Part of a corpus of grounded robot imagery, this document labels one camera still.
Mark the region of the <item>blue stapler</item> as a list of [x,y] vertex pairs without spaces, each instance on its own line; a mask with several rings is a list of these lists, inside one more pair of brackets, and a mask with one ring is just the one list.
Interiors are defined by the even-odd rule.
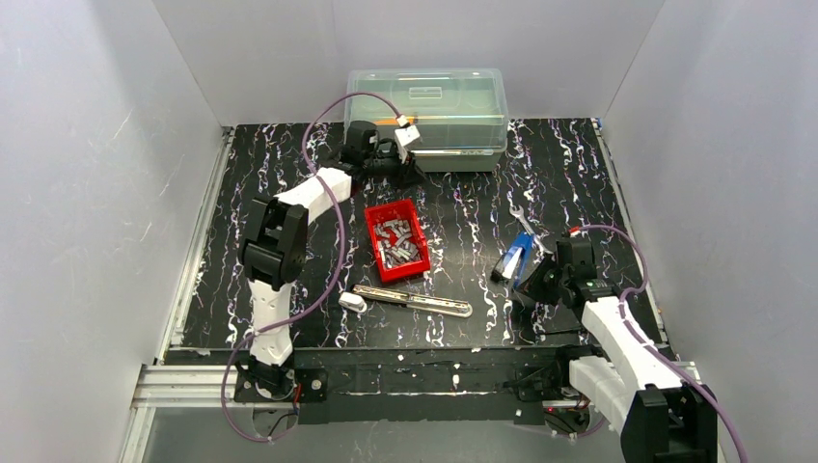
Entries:
[[532,256],[533,236],[519,233],[505,253],[496,261],[490,279],[495,283],[512,283],[517,286]]

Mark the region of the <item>red plastic bin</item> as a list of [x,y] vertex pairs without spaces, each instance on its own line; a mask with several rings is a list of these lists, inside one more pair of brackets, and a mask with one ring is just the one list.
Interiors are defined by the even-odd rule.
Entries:
[[430,270],[426,238],[411,200],[367,207],[364,216],[382,283],[419,277]]

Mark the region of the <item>black silver stapler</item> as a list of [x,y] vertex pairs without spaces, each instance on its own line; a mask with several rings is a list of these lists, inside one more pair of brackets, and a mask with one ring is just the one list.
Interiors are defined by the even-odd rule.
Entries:
[[402,290],[374,286],[355,285],[352,292],[364,299],[400,305],[407,309],[468,318],[473,307],[468,301],[440,298]]

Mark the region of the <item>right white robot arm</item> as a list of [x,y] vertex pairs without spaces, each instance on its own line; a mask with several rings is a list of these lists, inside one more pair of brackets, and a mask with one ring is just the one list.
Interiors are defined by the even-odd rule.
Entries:
[[556,243],[520,285],[536,303],[563,305],[596,340],[557,349],[545,368],[508,382],[520,397],[574,391],[619,437],[627,462],[716,462],[713,396],[671,362],[633,318],[627,295],[599,274],[590,240],[579,230]]

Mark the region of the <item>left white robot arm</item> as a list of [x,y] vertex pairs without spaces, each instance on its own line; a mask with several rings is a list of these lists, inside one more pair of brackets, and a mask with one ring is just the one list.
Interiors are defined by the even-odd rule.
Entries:
[[351,122],[343,144],[321,159],[315,174],[271,199],[253,200],[239,246],[239,261],[251,290],[250,358],[242,373],[266,389],[281,386],[293,351],[289,326],[291,290],[306,262],[311,222],[351,198],[368,179],[397,187],[423,182],[412,149],[418,128],[399,117],[391,137],[375,123]]

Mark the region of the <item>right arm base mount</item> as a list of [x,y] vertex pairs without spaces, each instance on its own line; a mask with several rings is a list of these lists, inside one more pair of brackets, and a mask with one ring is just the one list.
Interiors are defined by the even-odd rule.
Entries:
[[511,391],[522,402],[574,399],[577,405],[581,405],[586,399],[570,384],[569,363],[586,356],[605,359],[600,346],[564,345],[556,348],[542,366],[515,369],[512,377],[497,389]]

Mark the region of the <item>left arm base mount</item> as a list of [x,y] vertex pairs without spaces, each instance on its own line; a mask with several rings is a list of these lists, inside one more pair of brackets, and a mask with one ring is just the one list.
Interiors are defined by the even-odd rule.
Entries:
[[314,403],[328,397],[329,378],[320,368],[279,368],[262,374],[260,370],[234,369],[225,395],[238,403]]

